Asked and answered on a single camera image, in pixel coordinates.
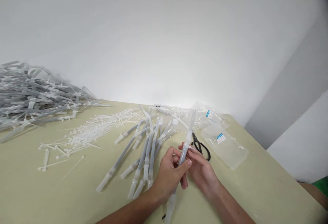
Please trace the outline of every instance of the clear plastic bag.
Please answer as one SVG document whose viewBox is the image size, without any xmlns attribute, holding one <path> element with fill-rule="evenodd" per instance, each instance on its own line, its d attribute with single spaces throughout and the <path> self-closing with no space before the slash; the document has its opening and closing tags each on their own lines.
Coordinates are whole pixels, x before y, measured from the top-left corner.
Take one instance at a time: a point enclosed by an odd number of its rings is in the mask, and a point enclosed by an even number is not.
<svg viewBox="0 0 328 224">
<path fill-rule="evenodd" d="M 195 125 L 204 129 L 208 125 L 220 125 L 226 129 L 229 125 L 226 123 L 228 120 L 224 119 L 222 113 L 218 110 L 208 107 L 198 101 L 193 105 L 193 108 L 198 111 Z"/>
<path fill-rule="evenodd" d="M 232 170 L 235 170 L 248 155 L 248 150 L 243 148 L 220 125 L 208 125 L 202 130 L 201 136 L 215 154 Z"/>
</svg>

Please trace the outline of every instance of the finger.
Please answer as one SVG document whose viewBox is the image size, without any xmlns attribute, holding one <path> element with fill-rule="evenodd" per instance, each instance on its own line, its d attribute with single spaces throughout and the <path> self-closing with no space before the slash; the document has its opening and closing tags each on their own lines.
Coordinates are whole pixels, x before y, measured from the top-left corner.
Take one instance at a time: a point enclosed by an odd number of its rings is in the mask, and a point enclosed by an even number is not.
<svg viewBox="0 0 328 224">
<path fill-rule="evenodd" d="M 181 187 L 186 189 L 188 187 L 187 176 L 184 174 L 181 178 Z"/>
<path fill-rule="evenodd" d="M 198 154 L 198 153 L 188 151 L 188 155 L 192 159 L 196 160 L 202 166 L 207 166 L 209 164 L 209 162 L 203 157 L 202 154 Z"/>
<path fill-rule="evenodd" d="M 177 174 L 179 178 L 182 178 L 182 176 L 188 171 L 192 164 L 192 161 L 190 159 L 184 161 L 179 167 L 177 167 L 175 170 L 177 171 Z"/>
<path fill-rule="evenodd" d="M 173 164 L 176 164 L 180 161 L 180 157 L 178 157 L 177 155 L 173 155 L 172 158 L 173 158 Z"/>
<path fill-rule="evenodd" d="M 170 148 L 165 153 L 164 157 L 171 157 L 172 155 L 181 156 L 181 152 L 178 149 L 174 148 L 173 146 L 170 146 Z"/>
<path fill-rule="evenodd" d="M 179 145 L 178 146 L 178 149 L 179 150 L 183 150 L 183 145 Z M 192 152 L 195 152 L 195 153 L 198 153 L 198 154 L 201 155 L 201 153 L 198 150 L 196 150 L 196 149 L 190 149 L 190 148 L 188 148 L 188 151 L 192 151 Z"/>
</svg>

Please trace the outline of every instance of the hand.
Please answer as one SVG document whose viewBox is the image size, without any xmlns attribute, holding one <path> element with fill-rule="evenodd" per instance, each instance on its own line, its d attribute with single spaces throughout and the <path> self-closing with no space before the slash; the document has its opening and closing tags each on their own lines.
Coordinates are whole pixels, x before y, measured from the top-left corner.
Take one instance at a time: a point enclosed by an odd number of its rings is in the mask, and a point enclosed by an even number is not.
<svg viewBox="0 0 328 224">
<path fill-rule="evenodd" d="M 179 167 L 181 152 L 174 147 L 170 147 L 163 156 L 157 177 L 153 186 L 149 189 L 159 198 L 161 202 L 165 202 L 177 188 L 179 181 L 183 189 L 188 187 L 185 173 L 190 168 L 192 162 L 190 159 L 184 161 Z"/>
<path fill-rule="evenodd" d="M 180 150 L 183 149 L 183 144 L 179 145 Z M 205 197 L 211 200 L 216 195 L 220 185 L 211 164 L 196 150 L 189 149 L 187 155 L 192 161 L 188 172 Z"/>
</svg>

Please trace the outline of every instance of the tabletop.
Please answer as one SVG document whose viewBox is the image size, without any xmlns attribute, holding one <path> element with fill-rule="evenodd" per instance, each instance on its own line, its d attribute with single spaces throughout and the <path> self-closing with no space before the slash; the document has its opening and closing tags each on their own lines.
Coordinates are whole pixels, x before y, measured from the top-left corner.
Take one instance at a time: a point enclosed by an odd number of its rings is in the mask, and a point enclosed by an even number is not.
<svg viewBox="0 0 328 224">
<path fill-rule="evenodd" d="M 44 159 L 40 143 L 51 143 L 69 133 L 69 128 L 85 124 L 95 115 L 113 114 L 137 104 L 111 102 L 112 107 L 90 107 L 71 121 L 56 121 L 30 127 L 0 144 L 0 223 L 96 223 L 129 203 L 127 195 L 134 173 L 121 179 L 121 173 L 137 158 L 142 147 L 129 149 L 101 193 L 95 189 L 130 141 L 129 135 L 117 146 L 114 141 L 133 124 L 125 124 L 101 137 L 95 144 L 71 155 L 69 161 L 38 171 Z M 229 169 L 208 146 L 211 165 L 222 184 L 256 223 L 323 223 L 327 211 L 316 202 L 245 130 L 230 119 L 227 132 L 249 151 L 236 169 Z M 195 134 L 202 142 L 200 129 Z M 178 132 L 160 149 L 154 163 L 156 177 L 160 159 L 169 146 L 181 144 L 186 133 Z M 50 151 L 49 164 L 56 162 L 57 151 Z M 64 179 L 67 172 L 85 158 Z M 171 223 L 220 223 L 215 210 L 188 178 L 189 187 L 179 186 Z M 146 223 L 161 223 L 166 205 L 159 207 Z"/>
</svg>

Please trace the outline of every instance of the green object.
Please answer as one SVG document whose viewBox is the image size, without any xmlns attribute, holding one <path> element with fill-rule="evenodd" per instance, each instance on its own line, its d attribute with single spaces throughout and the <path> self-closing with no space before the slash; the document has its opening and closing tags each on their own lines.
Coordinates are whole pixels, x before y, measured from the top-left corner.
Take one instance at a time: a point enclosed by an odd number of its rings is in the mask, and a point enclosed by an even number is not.
<svg viewBox="0 0 328 224">
<path fill-rule="evenodd" d="M 313 183 L 326 197 L 328 197 L 328 176 Z"/>
</svg>

